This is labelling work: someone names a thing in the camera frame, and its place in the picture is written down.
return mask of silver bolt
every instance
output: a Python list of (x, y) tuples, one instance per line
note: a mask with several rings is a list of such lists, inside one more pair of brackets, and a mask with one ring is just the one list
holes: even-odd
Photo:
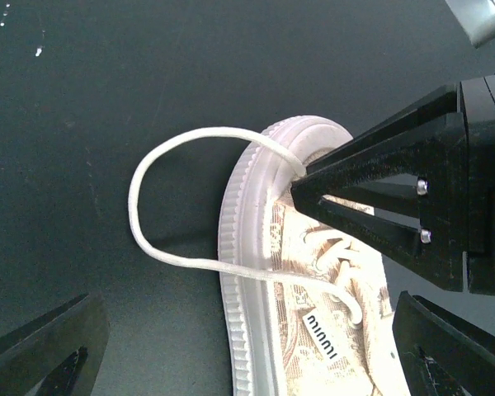
[(420, 240), (422, 243), (431, 243), (431, 231), (422, 229), (422, 231), (420, 231)]
[(427, 180), (418, 179), (418, 182), (416, 183), (416, 193), (419, 196), (426, 196), (428, 187), (429, 183), (427, 183)]

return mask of white shoe sole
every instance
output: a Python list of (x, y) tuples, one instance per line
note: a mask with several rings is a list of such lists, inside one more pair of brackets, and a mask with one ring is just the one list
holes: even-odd
[[(283, 120), (262, 132), (301, 161), (351, 139), (339, 124), (317, 116)], [(276, 154), (250, 144), (225, 190), (219, 220), (219, 260), (271, 269), (273, 203), (295, 174)], [(220, 274), (235, 396), (287, 394), (273, 284)]]

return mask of white shoelace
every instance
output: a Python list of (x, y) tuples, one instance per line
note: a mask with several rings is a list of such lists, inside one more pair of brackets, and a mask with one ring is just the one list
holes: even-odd
[[(295, 173), (299, 177), (303, 177), (306, 175), (306, 167), (291, 151), (280, 146), (277, 142), (271, 140), (270, 138), (251, 130), (229, 127), (214, 127), (201, 128), (198, 130), (186, 132), (185, 134), (180, 134), (172, 139), (169, 139), (165, 143), (160, 144), (159, 146), (157, 146), (157, 148), (148, 153), (141, 160), (135, 170), (134, 176), (132, 177), (128, 201), (129, 218), (130, 228), (138, 245), (149, 256), (155, 258), (156, 260), (166, 262), (167, 264), (171, 264), (174, 266), (184, 266), (190, 268), (219, 271), (234, 276), (254, 279), (257, 281), (270, 281), (292, 285), (301, 285), (304, 288), (314, 288), (318, 291), (328, 293), (333, 298), (342, 301), (350, 310), (351, 322), (355, 325), (360, 325), (363, 319), (361, 306), (358, 304), (356, 298), (348, 293), (345, 288), (345, 285), (347, 285), (347, 282), (351, 278), (357, 280), (360, 279), (362, 274), (359, 274), (359, 270), (357, 268), (350, 268), (349, 266), (342, 267), (339, 273), (339, 277), (342, 277), (341, 280), (336, 281), (336, 283), (333, 284), (306, 275), (269, 270), (258, 270), (254, 268), (247, 268), (245, 266), (239, 266), (236, 264), (230, 264), (227, 262), (219, 262), (217, 260), (176, 256), (153, 247), (147, 241), (147, 239), (141, 232), (141, 227), (139, 226), (138, 213), (139, 188), (141, 187), (141, 181), (143, 180), (144, 174), (147, 172), (152, 163), (156, 161), (156, 159), (164, 155), (167, 151), (170, 151), (186, 142), (209, 137), (238, 138), (258, 143), (283, 158), (289, 165), (291, 165), (291, 167), (294, 169)], [(342, 235), (345, 234), (337, 230), (318, 231), (307, 235), (306, 240), (310, 241), (312, 238), (323, 238), (323, 240), (326, 241), (327, 239), (341, 238)], [(319, 260), (353, 260), (354, 258), (356, 258), (356, 254), (357, 252), (347, 250), (341, 243), (335, 243), (327, 252), (323, 254), (322, 257), (320, 257)]]

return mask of black plastic part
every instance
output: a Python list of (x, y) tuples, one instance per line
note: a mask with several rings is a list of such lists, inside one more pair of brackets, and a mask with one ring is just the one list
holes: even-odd
[(0, 395), (92, 392), (110, 329), (101, 295), (81, 295), (0, 338)]
[[(427, 183), (388, 184), (411, 174)], [(495, 75), (444, 86), (308, 166), (298, 211), (359, 238), (445, 290), (495, 295)], [(410, 228), (326, 199), (419, 220)], [(430, 231), (431, 240), (421, 239)]]
[(404, 291), (394, 340), (412, 396), (495, 396), (495, 337)]

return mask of screw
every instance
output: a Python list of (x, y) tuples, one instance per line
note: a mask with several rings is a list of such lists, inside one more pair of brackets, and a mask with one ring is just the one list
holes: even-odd
[(422, 229), (422, 231), (420, 231), (420, 240), (425, 244), (431, 243), (431, 231)]
[(428, 187), (429, 183), (427, 183), (427, 180), (418, 179), (418, 182), (416, 183), (416, 193), (419, 196), (426, 196)]

